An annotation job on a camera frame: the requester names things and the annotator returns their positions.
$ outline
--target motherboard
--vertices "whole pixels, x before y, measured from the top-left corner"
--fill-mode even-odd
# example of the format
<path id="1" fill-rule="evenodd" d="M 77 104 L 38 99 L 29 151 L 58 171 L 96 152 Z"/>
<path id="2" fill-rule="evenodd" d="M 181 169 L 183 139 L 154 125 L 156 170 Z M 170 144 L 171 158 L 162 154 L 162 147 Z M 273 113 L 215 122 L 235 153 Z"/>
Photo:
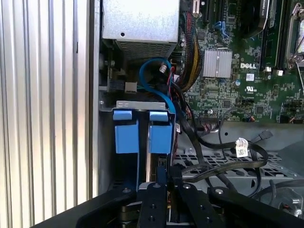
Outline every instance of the motherboard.
<path id="1" fill-rule="evenodd" d="M 285 52 L 280 53 L 286 46 L 281 37 L 289 27 L 289 12 L 298 2 L 270 1 L 264 30 L 249 38 L 239 29 L 244 20 L 242 1 L 198 2 L 196 31 L 204 55 L 203 69 L 186 92 L 197 118 L 218 119 L 228 109 L 240 107 L 256 122 L 303 124 L 303 118 L 296 118 L 304 115 L 302 69 L 288 69 L 282 57 Z M 294 43 L 302 39 L 299 27 Z M 182 52 L 182 42 L 181 34 L 177 51 Z M 232 114 L 228 120 L 250 121 L 241 113 Z"/>

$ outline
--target metal side panel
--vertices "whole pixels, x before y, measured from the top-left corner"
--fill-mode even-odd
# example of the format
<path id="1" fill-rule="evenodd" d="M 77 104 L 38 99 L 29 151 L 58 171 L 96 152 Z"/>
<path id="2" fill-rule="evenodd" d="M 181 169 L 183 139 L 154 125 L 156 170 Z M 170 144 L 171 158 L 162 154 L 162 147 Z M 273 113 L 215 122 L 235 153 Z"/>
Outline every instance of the metal side panel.
<path id="1" fill-rule="evenodd" d="M 92 196 L 88 0 L 0 0 L 0 228 Z"/>

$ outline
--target heatsink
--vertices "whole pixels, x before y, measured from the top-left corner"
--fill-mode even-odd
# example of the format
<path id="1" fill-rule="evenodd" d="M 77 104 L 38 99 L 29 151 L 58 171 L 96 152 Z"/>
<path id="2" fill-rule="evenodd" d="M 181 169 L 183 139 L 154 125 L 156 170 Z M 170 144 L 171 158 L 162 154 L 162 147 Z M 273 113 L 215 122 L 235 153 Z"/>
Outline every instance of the heatsink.
<path id="1" fill-rule="evenodd" d="M 205 51 L 203 77 L 230 78 L 232 51 L 226 49 L 210 49 Z"/>
<path id="2" fill-rule="evenodd" d="M 102 38 L 126 59 L 169 57 L 178 43 L 180 0 L 103 0 Z"/>

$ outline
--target chip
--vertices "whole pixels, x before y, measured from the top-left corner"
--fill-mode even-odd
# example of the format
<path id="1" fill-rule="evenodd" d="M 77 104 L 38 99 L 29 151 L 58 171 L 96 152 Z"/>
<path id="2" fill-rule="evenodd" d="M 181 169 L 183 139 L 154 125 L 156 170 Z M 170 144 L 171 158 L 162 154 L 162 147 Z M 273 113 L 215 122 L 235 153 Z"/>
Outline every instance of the chip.
<path id="1" fill-rule="evenodd" d="M 256 107 L 256 113 L 257 114 L 263 114 L 263 112 L 264 112 L 264 107 L 262 107 L 262 106 Z"/>
<path id="2" fill-rule="evenodd" d="M 205 39 L 205 32 L 198 32 L 198 39 Z"/>
<path id="3" fill-rule="evenodd" d="M 230 105 L 231 105 L 231 101 L 230 100 L 225 100 L 224 104 L 223 104 L 223 107 L 224 108 L 230 108 Z"/>

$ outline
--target capacitor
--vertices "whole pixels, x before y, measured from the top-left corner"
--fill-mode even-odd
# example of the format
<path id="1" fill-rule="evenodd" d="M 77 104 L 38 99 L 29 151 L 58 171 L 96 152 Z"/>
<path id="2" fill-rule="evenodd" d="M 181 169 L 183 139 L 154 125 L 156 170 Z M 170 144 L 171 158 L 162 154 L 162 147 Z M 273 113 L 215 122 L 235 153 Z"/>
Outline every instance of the capacitor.
<path id="1" fill-rule="evenodd" d="M 233 82 L 233 86 L 235 87 L 235 88 L 238 88 L 239 86 L 241 85 L 241 81 L 240 80 L 235 80 L 234 82 Z"/>

